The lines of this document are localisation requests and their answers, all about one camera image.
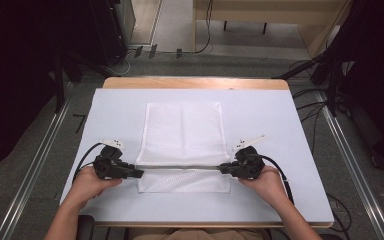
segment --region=person's left hand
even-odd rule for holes
[[[121,179],[99,179],[93,167],[84,167],[77,174],[64,202],[70,202],[81,209],[90,199],[101,195],[105,189],[117,186],[121,182]]]

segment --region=gray carpet floor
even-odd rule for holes
[[[150,59],[145,52],[137,58],[130,55],[128,61],[129,64],[120,62],[112,69],[117,72],[125,72],[129,68],[128,65],[130,65],[130,70],[124,76],[269,78],[288,71],[289,67],[295,63],[293,60],[208,55],[184,55],[180,59],[176,59],[173,54],[158,53]],[[58,208],[61,192],[82,136],[82,126],[80,126],[80,131],[77,132],[81,119],[75,115],[88,114],[94,90],[100,88],[104,81],[101,76],[88,69],[84,68],[83,72],[85,76],[81,83],[75,85],[75,91],[66,117],[11,239],[42,239]],[[292,93],[313,87],[308,81],[308,74],[311,74],[311,69],[309,73],[303,72],[298,78],[289,80]],[[297,107],[316,101],[314,93],[305,94],[295,99]],[[10,156],[0,162],[0,224],[54,116],[54,107],[55,99],[51,100],[43,108]],[[305,117],[311,109],[300,110],[300,117]],[[372,190],[375,192],[377,200],[384,210],[384,171],[376,169],[371,164],[370,155],[359,138],[352,121],[342,114],[338,116],[338,120]],[[314,123],[314,117],[303,123],[310,147],[313,144]],[[314,141],[314,160],[326,192],[340,200],[350,211],[352,224],[348,232],[351,239],[378,239],[344,164],[332,132],[322,114],[317,121]],[[348,225],[350,221],[345,209],[335,199],[330,199],[332,210],[338,214],[345,225]],[[337,223],[333,227],[340,229]],[[97,228],[94,239],[105,239],[106,231],[106,228]],[[273,231],[274,239],[286,239],[279,231]],[[317,231],[336,234],[345,239],[343,233],[331,229],[317,229]],[[109,239],[121,239],[119,238],[120,235],[122,235],[122,229],[115,228],[111,231]]]

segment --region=desk in background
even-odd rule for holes
[[[295,204],[311,226],[329,227],[333,216],[288,85],[283,80],[226,78],[109,78],[97,89],[73,168],[103,139],[123,141],[123,161],[134,163],[149,102],[217,101],[222,104],[227,148],[265,134],[253,146],[282,167]],[[94,160],[93,150],[85,163]],[[228,152],[231,159],[234,152]],[[123,227],[282,227],[277,213],[251,189],[231,180],[230,193],[139,193],[126,179],[89,201],[82,214],[97,225]]]
[[[210,0],[193,2],[196,21],[205,20]],[[311,58],[318,55],[333,28],[347,15],[351,0],[214,0],[211,20],[298,24]]]

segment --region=khaki pants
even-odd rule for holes
[[[265,229],[129,228],[129,240],[271,240]]]

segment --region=hand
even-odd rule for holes
[[[105,189],[117,186],[121,182],[121,179],[99,179],[93,167],[84,167],[77,174],[64,202],[70,202],[81,209],[90,199],[101,195]]]
[[[264,201],[273,206],[277,201],[287,198],[279,170],[264,166],[257,179],[239,179],[243,185],[253,189]]]

